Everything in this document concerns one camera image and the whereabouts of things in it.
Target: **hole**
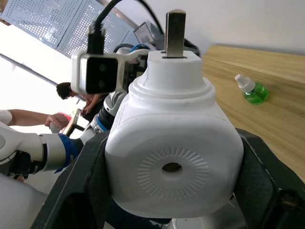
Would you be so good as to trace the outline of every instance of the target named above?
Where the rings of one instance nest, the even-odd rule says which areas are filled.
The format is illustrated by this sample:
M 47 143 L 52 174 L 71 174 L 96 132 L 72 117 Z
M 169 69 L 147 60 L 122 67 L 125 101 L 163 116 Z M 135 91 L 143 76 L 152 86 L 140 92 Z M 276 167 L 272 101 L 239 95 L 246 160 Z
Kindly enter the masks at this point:
M 168 163 L 162 167 L 162 171 L 168 172 L 168 173 L 176 173 L 182 169 L 181 165 L 178 163 Z

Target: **perforated metal panel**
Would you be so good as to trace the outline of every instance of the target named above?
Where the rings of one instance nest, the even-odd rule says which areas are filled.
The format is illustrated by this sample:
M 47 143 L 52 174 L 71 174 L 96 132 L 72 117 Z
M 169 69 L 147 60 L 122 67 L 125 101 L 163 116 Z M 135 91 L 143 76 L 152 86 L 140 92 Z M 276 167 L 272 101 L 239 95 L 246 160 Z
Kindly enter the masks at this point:
M 84 0 L 56 50 L 68 57 L 75 50 L 85 50 L 88 44 L 88 26 L 103 9 L 104 7 L 97 1 Z M 128 31 L 132 29 L 112 13 L 105 18 L 103 24 L 106 29 L 105 52 L 112 52 L 118 44 L 122 43 Z
M 10 0 L 1 18 L 56 48 L 82 0 Z
M 9 0 L 1 17 L 70 57 L 75 50 L 86 50 L 88 26 L 103 9 L 96 0 Z M 103 24 L 105 52 L 123 41 L 138 44 L 133 28 L 113 13 Z

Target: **green liquid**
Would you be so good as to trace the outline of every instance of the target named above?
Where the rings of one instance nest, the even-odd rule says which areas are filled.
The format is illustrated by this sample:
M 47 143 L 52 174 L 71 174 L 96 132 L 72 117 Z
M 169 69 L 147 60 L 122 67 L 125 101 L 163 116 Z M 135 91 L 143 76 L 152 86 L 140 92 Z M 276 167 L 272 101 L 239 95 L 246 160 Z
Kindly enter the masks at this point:
M 243 97 L 251 104 L 261 104 L 268 95 L 268 90 L 260 82 L 255 82 L 255 88 L 252 91 L 243 92 Z

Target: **dropper bottle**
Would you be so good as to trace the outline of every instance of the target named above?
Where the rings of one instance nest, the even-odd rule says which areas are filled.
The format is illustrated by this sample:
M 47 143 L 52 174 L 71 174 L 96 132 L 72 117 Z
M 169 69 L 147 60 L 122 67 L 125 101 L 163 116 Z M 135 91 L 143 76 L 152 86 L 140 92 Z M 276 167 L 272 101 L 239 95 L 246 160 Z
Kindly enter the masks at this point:
M 268 90 L 260 82 L 254 82 L 248 77 L 237 75 L 235 80 L 243 91 L 243 97 L 251 104 L 261 104 L 269 95 Z

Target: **red object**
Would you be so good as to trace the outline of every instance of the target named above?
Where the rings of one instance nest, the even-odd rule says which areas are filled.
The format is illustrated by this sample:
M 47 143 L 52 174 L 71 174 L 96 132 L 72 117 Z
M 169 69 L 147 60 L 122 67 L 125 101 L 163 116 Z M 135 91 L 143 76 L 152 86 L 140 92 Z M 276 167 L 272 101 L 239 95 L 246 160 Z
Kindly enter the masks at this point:
M 58 112 L 59 114 L 62 114 L 62 115 L 64 115 L 69 121 L 71 120 L 71 116 L 69 116 L 69 115 L 67 115 L 67 114 L 65 114 L 65 113 L 63 113 L 63 112 Z

